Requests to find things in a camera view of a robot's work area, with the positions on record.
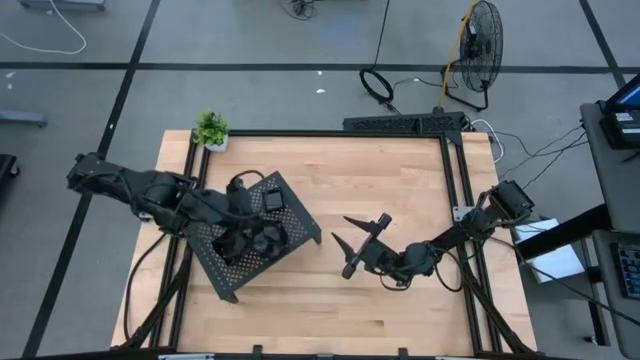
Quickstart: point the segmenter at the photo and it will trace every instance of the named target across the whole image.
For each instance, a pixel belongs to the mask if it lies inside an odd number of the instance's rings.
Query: wooden table
[[[189,134],[165,132],[157,170],[182,173]],[[463,139],[477,197],[497,183],[491,149],[485,134],[466,133]],[[437,140],[232,137],[226,153],[212,154],[206,187],[223,191],[233,175],[246,169],[265,174],[279,170],[319,223],[324,242],[307,242],[249,282],[237,291],[237,305],[219,300],[194,261],[179,351],[250,353],[253,345],[261,344],[265,353],[392,355],[406,347],[413,355],[473,354],[462,292],[447,291],[435,276],[416,277],[405,292],[387,291],[362,265],[345,280],[340,276],[344,255],[329,235],[335,232],[357,248],[366,234],[342,216],[376,220],[386,212],[393,222],[381,239],[401,251],[449,228],[451,208]],[[459,184],[457,189],[462,203]],[[132,263],[158,236],[155,224],[142,224]],[[508,239],[509,234],[498,231],[496,236]],[[136,275],[130,329],[157,300],[167,244],[155,250]],[[489,241],[484,252],[494,303],[525,344],[535,348],[513,251]],[[448,257],[440,271],[448,284],[459,284],[458,268]],[[490,349],[484,311],[477,301],[476,307],[483,348]],[[168,342],[172,312],[170,305],[161,344]],[[121,308],[114,345],[124,341],[122,322]]]

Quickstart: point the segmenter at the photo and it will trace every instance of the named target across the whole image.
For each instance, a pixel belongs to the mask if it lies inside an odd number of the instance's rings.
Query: concrete floor
[[[126,68],[16,70],[5,63],[126,65],[151,3],[108,0],[104,13],[63,9],[89,43],[76,56],[29,52],[0,38],[0,108],[43,112],[50,121],[44,129],[0,125],[0,153],[18,156],[22,166],[20,178],[4,196],[0,217],[0,269],[5,275],[0,290],[0,358],[22,353],[79,200],[65,189],[64,176],[77,153],[97,149]],[[505,65],[607,66],[578,0],[494,3],[505,28]],[[589,3],[618,64],[640,66],[637,46],[628,46],[635,41],[633,14],[640,11],[640,3]],[[445,63],[466,4],[393,1],[379,62]],[[384,0],[319,2],[319,14],[299,22],[286,17],[277,0],[161,0],[141,61],[370,63],[384,6]],[[32,46],[73,49],[79,43],[55,16],[24,10],[15,1],[0,2],[0,31]],[[318,65],[308,71],[137,71],[109,158],[133,168],[153,167],[163,131],[191,128],[207,108],[228,116],[237,129],[340,129],[344,117],[387,114],[361,87],[357,71],[319,75],[316,70],[325,69]],[[439,81],[437,73],[384,75],[392,82],[412,76]],[[325,92],[318,94],[318,89]],[[606,99],[616,89],[613,76],[606,73],[504,73],[490,90],[488,110],[478,114],[453,102],[446,108],[486,119],[496,130],[517,134],[537,149],[578,125],[580,104]],[[429,112],[439,92],[417,83],[400,85],[394,104],[403,113]],[[461,93],[476,99],[475,94]],[[516,141],[503,141],[507,153],[497,165],[499,173],[525,158]],[[530,161],[513,178],[527,182],[549,160]],[[565,152],[527,192],[538,212],[560,220],[602,202],[586,146]],[[558,204],[559,197],[571,200]],[[123,205],[104,198],[92,201],[40,355],[108,347],[138,227]],[[621,358],[615,346],[596,348],[581,340],[592,332],[586,302],[552,286],[537,286],[526,272],[523,281],[540,350],[566,357]]]

